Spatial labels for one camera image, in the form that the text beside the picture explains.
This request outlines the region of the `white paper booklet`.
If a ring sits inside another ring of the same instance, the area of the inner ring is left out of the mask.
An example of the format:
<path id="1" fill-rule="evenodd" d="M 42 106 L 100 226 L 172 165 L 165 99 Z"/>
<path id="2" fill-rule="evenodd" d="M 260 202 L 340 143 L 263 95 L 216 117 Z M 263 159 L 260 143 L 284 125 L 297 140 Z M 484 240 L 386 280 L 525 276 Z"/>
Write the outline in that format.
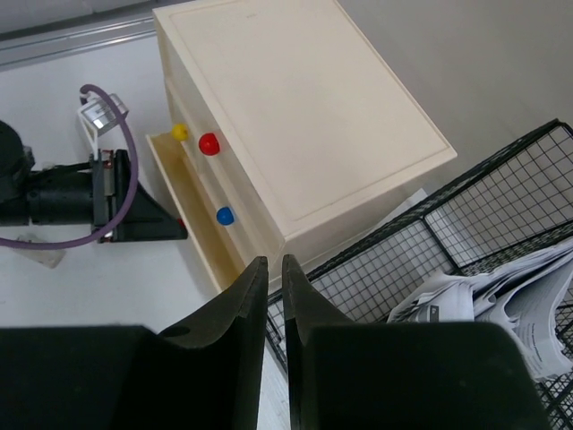
<path id="1" fill-rule="evenodd" d="M 572 371 L 556 334 L 557 308 L 572 281 L 572 241 L 474 276 L 436 271 L 389 314 L 390 323 L 493 323 L 516 343 L 536 381 Z"/>

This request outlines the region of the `grey white eraser stick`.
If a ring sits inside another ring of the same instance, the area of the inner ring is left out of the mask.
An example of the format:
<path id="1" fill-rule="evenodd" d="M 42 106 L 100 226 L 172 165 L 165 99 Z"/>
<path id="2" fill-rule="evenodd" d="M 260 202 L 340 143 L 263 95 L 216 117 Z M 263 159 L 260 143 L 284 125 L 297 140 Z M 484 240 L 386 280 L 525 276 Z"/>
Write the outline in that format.
<path id="1" fill-rule="evenodd" d="M 44 240 L 31 233 L 17 236 L 17 240 L 27 243 L 44 243 Z M 14 249 L 18 255 L 26 259 L 39 263 L 49 269 L 54 269 L 65 257 L 65 250 L 30 250 Z"/>

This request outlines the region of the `aluminium rail frame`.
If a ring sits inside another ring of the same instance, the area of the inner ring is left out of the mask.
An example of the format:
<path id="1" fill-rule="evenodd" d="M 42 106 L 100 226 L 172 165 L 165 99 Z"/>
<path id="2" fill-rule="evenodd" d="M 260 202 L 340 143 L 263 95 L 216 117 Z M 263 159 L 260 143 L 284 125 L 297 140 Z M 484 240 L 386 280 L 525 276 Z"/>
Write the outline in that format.
<path id="1" fill-rule="evenodd" d="M 1 36 L 1 69 L 11 70 L 153 36 L 150 8 L 97 13 Z"/>

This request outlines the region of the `cream wooden drawer cabinet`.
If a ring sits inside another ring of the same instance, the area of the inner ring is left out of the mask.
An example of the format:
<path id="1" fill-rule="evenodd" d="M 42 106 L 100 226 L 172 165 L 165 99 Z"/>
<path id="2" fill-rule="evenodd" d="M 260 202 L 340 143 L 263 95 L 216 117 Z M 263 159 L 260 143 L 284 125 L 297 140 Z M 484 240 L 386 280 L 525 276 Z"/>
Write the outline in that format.
<path id="1" fill-rule="evenodd" d="M 191 1 L 154 12 L 161 63 L 195 90 L 284 239 L 328 259 L 456 152 L 336 1 Z"/>

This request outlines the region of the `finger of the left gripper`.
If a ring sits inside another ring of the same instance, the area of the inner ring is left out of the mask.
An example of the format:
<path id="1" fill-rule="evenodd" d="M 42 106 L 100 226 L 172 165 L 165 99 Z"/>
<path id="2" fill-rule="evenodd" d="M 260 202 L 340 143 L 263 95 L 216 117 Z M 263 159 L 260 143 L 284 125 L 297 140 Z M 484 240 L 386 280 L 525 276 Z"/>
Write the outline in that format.
<path id="1" fill-rule="evenodd" d="M 176 241 L 188 238 L 184 223 L 137 185 L 131 206 L 114 229 L 115 242 Z"/>

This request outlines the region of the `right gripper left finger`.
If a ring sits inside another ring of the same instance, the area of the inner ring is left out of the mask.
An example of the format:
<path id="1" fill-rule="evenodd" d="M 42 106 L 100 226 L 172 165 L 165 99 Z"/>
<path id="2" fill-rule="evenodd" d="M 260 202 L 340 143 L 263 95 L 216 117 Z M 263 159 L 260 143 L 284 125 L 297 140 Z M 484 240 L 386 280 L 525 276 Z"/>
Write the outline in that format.
<path id="1" fill-rule="evenodd" d="M 269 286 L 256 257 L 230 287 L 161 332 L 4 328 L 4 429 L 254 429 Z"/>

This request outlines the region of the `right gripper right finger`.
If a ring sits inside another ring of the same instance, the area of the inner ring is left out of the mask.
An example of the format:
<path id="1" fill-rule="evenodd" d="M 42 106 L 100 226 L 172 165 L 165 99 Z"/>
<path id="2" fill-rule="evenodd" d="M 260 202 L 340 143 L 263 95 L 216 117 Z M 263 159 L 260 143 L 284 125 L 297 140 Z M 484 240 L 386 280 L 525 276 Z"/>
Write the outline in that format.
<path id="1" fill-rule="evenodd" d="M 514 341 L 480 322 L 358 323 L 282 262 L 294 429 L 546 429 Z"/>

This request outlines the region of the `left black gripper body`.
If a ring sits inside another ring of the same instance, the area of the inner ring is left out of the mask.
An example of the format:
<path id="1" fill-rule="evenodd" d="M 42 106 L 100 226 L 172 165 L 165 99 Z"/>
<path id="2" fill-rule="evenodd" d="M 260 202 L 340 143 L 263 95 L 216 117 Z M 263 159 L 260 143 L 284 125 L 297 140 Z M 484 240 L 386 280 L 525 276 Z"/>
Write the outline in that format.
<path id="1" fill-rule="evenodd" d="M 105 150 L 101 161 L 32 171 L 23 194 L 1 203 L 1 225 L 89 224 L 104 227 L 122 207 L 130 182 L 126 150 Z"/>

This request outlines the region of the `small drawer blue knob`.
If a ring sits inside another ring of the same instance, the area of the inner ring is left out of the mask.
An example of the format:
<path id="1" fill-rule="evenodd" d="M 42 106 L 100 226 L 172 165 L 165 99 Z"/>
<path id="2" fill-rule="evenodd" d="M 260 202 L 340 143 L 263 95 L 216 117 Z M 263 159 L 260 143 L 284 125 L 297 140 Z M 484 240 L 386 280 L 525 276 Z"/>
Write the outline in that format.
<path id="1" fill-rule="evenodd" d="M 231 248 L 231 254 L 241 263 L 248 263 L 258 255 L 269 256 L 255 236 L 252 226 L 243 220 L 215 174 L 204 168 L 200 172 L 200 179 L 214 210 L 215 226 Z"/>

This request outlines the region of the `small drawer yellow knob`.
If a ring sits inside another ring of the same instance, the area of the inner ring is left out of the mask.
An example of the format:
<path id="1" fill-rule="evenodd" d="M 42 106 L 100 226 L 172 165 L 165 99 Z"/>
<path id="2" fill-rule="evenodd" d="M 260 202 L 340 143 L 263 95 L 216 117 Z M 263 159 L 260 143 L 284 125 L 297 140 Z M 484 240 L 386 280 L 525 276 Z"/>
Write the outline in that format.
<path id="1" fill-rule="evenodd" d="M 178 142 L 188 142 L 192 138 L 192 132 L 183 111 L 175 101 L 169 89 L 166 89 L 167 104 L 172 121 L 171 135 Z"/>

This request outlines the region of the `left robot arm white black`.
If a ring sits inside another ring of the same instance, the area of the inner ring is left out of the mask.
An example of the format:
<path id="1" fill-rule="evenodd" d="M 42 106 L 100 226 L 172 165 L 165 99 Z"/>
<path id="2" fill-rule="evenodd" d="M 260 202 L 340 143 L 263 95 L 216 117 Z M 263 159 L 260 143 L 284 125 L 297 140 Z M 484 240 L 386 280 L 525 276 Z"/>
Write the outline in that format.
<path id="1" fill-rule="evenodd" d="M 184 223 L 133 183 L 127 150 L 35 170 L 32 149 L 1 123 L 1 225 L 88 225 L 100 243 L 185 240 Z"/>

